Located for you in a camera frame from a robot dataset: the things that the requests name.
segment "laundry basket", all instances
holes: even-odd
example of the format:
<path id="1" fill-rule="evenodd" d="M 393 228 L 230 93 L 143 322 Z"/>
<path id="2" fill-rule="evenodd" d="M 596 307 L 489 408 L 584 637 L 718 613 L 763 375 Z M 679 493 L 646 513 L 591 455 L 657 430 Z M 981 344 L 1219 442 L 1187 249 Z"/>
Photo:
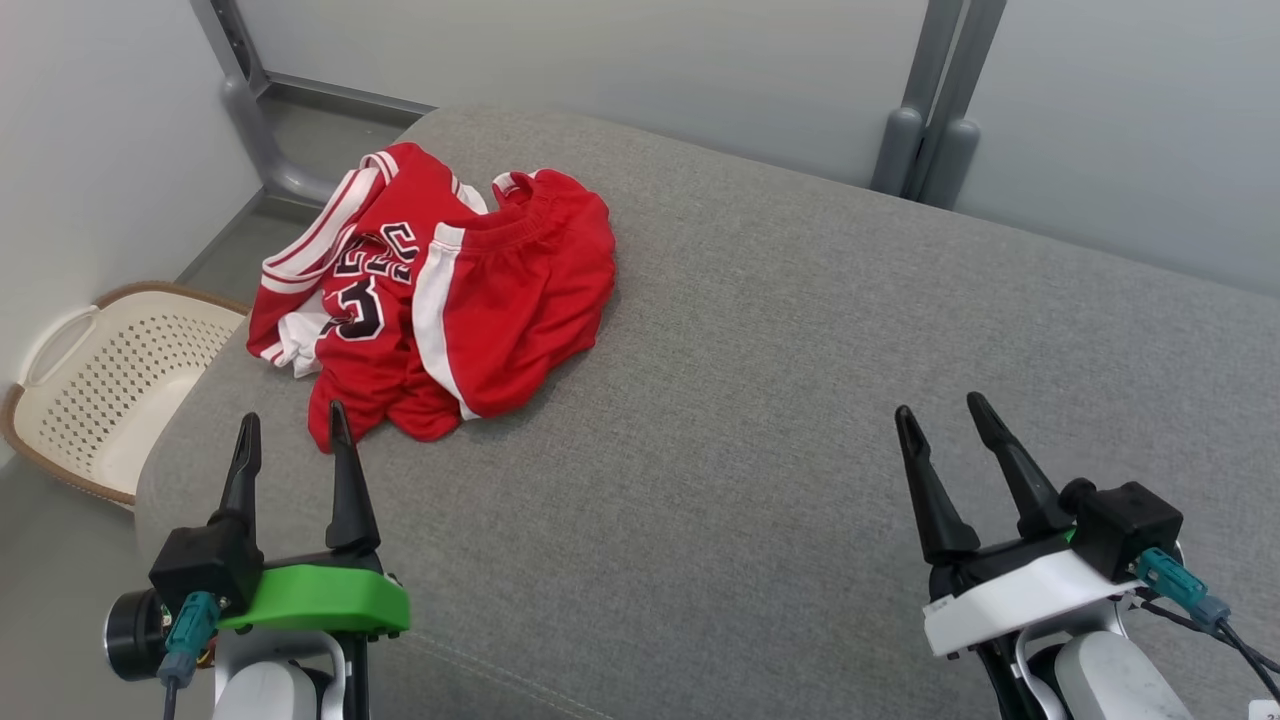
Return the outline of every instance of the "laundry basket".
<path id="1" fill-rule="evenodd" d="M 142 464 L 248 309 L 137 283 L 51 328 L 5 397 L 4 437 L 72 486 L 133 505 Z"/>

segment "black cable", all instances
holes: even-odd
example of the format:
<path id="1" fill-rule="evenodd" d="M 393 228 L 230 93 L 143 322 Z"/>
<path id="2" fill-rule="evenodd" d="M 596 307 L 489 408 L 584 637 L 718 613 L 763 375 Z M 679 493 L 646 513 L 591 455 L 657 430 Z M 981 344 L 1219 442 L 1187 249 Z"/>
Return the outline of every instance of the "black cable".
<path id="1" fill-rule="evenodd" d="M 1156 615 L 1157 618 L 1164 618 L 1165 620 L 1176 623 L 1183 628 L 1187 628 L 1188 630 L 1196 630 L 1197 633 L 1203 633 L 1213 638 L 1215 641 L 1225 644 L 1226 647 L 1239 650 L 1234 644 L 1231 644 L 1231 641 L 1226 639 L 1226 637 L 1221 632 L 1207 633 L 1204 632 L 1204 628 L 1197 625 L 1194 620 L 1192 620 L 1190 618 L 1183 618 L 1181 615 L 1174 612 L 1172 610 L 1166 610 L 1164 607 L 1160 607 L 1158 605 L 1155 605 L 1151 601 L 1142 602 L 1140 605 L 1138 605 L 1138 607 L 1146 610 L 1147 612 L 1151 612 L 1152 615 Z M 1244 647 L 1253 655 L 1253 657 L 1258 660 L 1258 662 L 1262 664 L 1263 667 L 1271 670 L 1272 673 L 1280 673 L 1280 662 L 1276 662 L 1275 660 L 1271 660 L 1266 655 L 1262 655 L 1249 644 L 1245 644 Z"/>
<path id="2" fill-rule="evenodd" d="M 351 676 L 348 682 L 356 696 L 355 720 L 369 720 L 369 641 L 356 638 L 351 643 Z"/>
<path id="3" fill-rule="evenodd" d="M 1240 635 L 1235 634 L 1235 629 L 1231 628 L 1231 624 L 1226 621 L 1226 618 L 1222 618 L 1221 620 L 1217 621 L 1217 629 L 1222 630 L 1222 634 L 1226 635 L 1226 639 L 1233 646 L 1235 646 L 1235 650 L 1240 651 L 1240 655 L 1244 656 L 1244 660 L 1248 661 L 1249 667 L 1253 667 L 1253 671 L 1258 674 L 1258 679 L 1261 679 L 1262 684 L 1267 687 L 1268 692 L 1271 692 L 1271 697 L 1276 698 L 1276 702 L 1280 702 L 1280 688 L 1276 687 L 1275 679 L 1272 679 L 1271 674 L 1267 673 L 1267 669 L 1263 667 L 1261 662 L 1258 662 L 1258 659 L 1247 650 L 1249 646 L 1244 644 L 1244 641 L 1240 639 Z"/>
<path id="4" fill-rule="evenodd" d="M 169 678 L 164 684 L 164 720 L 173 720 L 178 711 L 178 678 Z"/>

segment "white stripe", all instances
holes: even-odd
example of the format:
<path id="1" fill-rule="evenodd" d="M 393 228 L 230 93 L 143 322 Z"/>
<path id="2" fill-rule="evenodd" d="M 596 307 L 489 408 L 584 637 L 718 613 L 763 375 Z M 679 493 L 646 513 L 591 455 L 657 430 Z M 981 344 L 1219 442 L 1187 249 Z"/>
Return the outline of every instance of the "white stripe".
<path id="1" fill-rule="evenodd" d="M 365 155 L 365 159 L 360 161 L 364 168 L 376 167 L 378 172 L 383 173 L 383 179 L 392 182 L 392 172 L 387 168 L 387 163 L 383 163 L 381 158 L 378 155 Z"/>
<path id="2" fill-rule="evenodd" d="M 378 170 L 372 168 L 349 170 L 307 232 L 284 250 L 264 260 L 262 269 L 278 275 L 301 278 L 302 273 L 317 260 L 325 259 L 326 255 L 337 256 L 334 245 L 338 242 L 338 233 L 364 205 L 376 178 Z M 338 197 L 342 197 L 342 202 L 338 202 Z M 297 254 L 288 258 L 294 250 Z"/>
<path id="3" fill-rule="evenodd" d="M 413 288 L 413 337 L 417 340 L 422 369 L 458 398 L 463 420 L 475 420 L 480 415 L 467 407 L 458 391 L 458 382 L 449 365 L 448 341 L 444 338 L 444 304 L 449 300 L 462 236 L 461 228 L 444 223 L 435 225 L 435 240 L 426 246 L 426 263 L 419 270 L 417 286 Z"/>
<path id="4" fill-rule="evenodd" d="M 330 320 L 324 310 L 324 291 L 315 291 L 306 302 L 292 313 L 285 313 L 275 323 L 275 332 L 280 336 L 280 347 L 284 354 L 275 361 L 283 368 L 293 363 L 293 377 L 301 378 L 311 373 L 320 372 L 320 361 L 316 360 L 316 342 L 320 340 L 320 331 Z"/>
<path id="5" fill-rule="evenodd" d="M 351 233 L 353 232 L 356 232 L 356 223 L 351 223 L 349 225 L 342 228 L 342 232 L 338 233 L 338 242 L 333 246 L 333 258 L 329 260 L 330 263 L 333 263 L 338 255 L 342 255 L 342 251 L 347 247 L 347 241 L 351 240 Z"/>
<path id="6" fill-rule="evenodd" d="M 458 187 L 457 197 L 476 215 L 484 215 L 485 213 L 489 211 L 489 206 L 485 205 L 484 202 L 484 196 L 481 196 L 480 191 L 471 187 L 470 184 L 463 184 Z"/>
<path id="7" fill-rule="evenodd" d="M 502 173 L 493 178 L 493 186 L 498 188 L 498 192 L 507 195 L 516 187 L 516 181 L 511 177 L 511 173 Z"/>
<path id="8" fill-rule="evenodd" d="M 310 279 L 305 278 L 301 281 L 292 281 L 292 282 L 278 281 L 275 278 L 262 275 L 262 287 L 270 290 L 271 292 L 278 292 L 280 295 L 297 295 L 300 292 L 306 292 L 316 286 L 316 278 L 319 278 L 320 275 L 316 273 L 312 273 L 312 275 L 314 277 L 311 277 Z"/>
<path id="9" fill-rule="evenodd" d="M 396 158 L 393 158 L 390 152 L 383 150 L 381 152 L 378 154 L 378 156 L 381 158 L 384 163 L 387 163 L 387 169 L 390 172 L 392 177 L 399 174 L 399 163 L 396 161 Z"/>
<path id="10" fill-rule="evenodd" d="M 259 355 L 257 355 L 257 356 L 259 356 L 259 357 L 261 357 L 262 360 L 268 360 L 268 361 L 270 361 L 270 360 L 271 360 L 271 357 L 273 357 L 273 356 L 274 356 L 274 355 L 275 355 L 276 352 L 280 352 L 282 350 L 284 350 L 284 346 L 283 346 L 283 345 L 280 345 L 280 341 L 275 341 L 275 342 L 273 342 L 273 343 L 271 343 L 271 346 L 270 346 L 270 347 L 268 347 L 268 348 L 266 348 L 266 350 L 264 350 L 262 352 L 259 352 Z M 276 366 L 276 368 L 283 368 L 284 365 L 283 365 L 283 364 L 280 364 L 280 365 L 275 365 L 275 366 Z"/>

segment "clothing pile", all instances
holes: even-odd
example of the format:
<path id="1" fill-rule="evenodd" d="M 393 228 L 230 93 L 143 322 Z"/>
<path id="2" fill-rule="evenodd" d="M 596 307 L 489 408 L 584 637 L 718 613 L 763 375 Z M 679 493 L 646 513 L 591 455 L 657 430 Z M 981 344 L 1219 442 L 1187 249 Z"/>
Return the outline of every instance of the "clothing pile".
<path id="1" fill-rule="evenodd" d="M 525 405 L 595 345 L 616 274 L 604 201 L 552 169 L 504 173 L 493 192 L 490 213 L 417 145 L 393 145 L 262 263 L 248 351 L 320 374 L 307 419 L 320 450 L 333 400 L 356 439 L 389 418 L 434 441 Z"/>

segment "gray sofa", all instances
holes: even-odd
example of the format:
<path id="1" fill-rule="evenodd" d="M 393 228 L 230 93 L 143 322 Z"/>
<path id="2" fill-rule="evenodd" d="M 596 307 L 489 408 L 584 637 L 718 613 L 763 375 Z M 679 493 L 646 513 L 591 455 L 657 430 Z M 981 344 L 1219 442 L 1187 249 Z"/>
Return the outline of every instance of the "gray sofa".
<path id="1" fill-rule="evenodd" d="M 361 445 L 413 601 L 374 646 L 380 717 L 993 717 L 977 659 L 924 641 L 892 421 L 910 404 L 961 514 L 1010 539 L 970 389 L 1059 487 L 1142 480 L 1183 509 L 1193 569 L 1280 652 L 1280 301 L 582 117 L 444 109 L 403 140 L 477 187 L 577 177 L 612 209 L 618 284 L 529 407 Z M 243 341 L 146 464 L 147 560 L 216 505 L 250 410 L 259 542 L 323 547 L 310 383 Z M 1228 648 L 1130 615 L 1197 715 L 1263 696 Z"/>

